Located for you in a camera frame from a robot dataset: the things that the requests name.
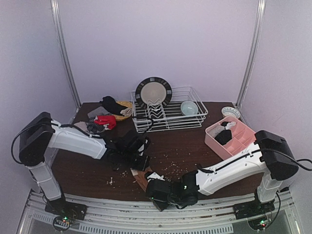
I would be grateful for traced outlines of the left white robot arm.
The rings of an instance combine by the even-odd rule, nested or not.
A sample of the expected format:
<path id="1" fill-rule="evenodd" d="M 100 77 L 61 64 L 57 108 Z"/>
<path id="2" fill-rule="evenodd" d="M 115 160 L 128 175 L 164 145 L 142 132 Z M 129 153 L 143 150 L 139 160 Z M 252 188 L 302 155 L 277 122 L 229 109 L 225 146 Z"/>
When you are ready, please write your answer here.
<path id="1" fill-rule="evenodd" d="M 93 159 L 106 157 L 115 165 L 126 164 L 144 171 L 149 167 L 145 150 L 148 137 L 130 130 L 126 135 L 110 138 L 105 133 L 92 134 L 73 124 L 61 124 L 42 112 L 16 136 L 19 140 L 18 163 L 31 172 L 48 201 L 64 200 L 63 191 L 45 161 L 47 148 L 75 152 Z"/>

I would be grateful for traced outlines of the brown underwear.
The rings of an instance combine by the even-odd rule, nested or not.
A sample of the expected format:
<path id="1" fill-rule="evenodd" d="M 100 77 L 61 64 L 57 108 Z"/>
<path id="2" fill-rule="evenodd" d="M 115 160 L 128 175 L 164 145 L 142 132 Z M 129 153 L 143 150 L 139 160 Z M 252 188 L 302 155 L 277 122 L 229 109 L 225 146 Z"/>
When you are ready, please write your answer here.
<path id="1" fill-rule="evenodd" d="M 150 167 L 147 167 L 145 169 L 145 171 L 139 171 L 139 170 L 135 170 L 133 168 L 130 169 L 131 173 L 133 175 L 133 177 L 135 178 L 136 182 L 138 183 L 138 185 L 143 189 L 143 191 L 146 191 L 146 188 L 148 186 L 148 181 L 145 178 L 145 174 L 152 172 L 152 169 Z"/>

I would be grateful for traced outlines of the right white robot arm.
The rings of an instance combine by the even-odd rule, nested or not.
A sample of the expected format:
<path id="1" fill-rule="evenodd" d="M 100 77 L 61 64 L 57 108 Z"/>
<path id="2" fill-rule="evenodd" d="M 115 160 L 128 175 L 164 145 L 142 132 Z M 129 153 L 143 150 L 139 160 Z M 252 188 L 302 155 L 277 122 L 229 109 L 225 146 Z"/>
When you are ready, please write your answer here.
<path id="1" fill-rule="evenodd" d="M 261 130 L 255 133 L 255 141 L 240 153 L 210 167 L 198 166 L 197 170 L 184 174 L 179 182 L 167 181 L 157 173 L 147 173 L 146 196 L 152 201 L 183 209 L 196 204 L 199 195 L 210 196 L 230 184 L 262 173 L 255 200 L 257 204 L 269 204 L 274 201 L 282 182 L 298 170 L 286 140 Z"/>

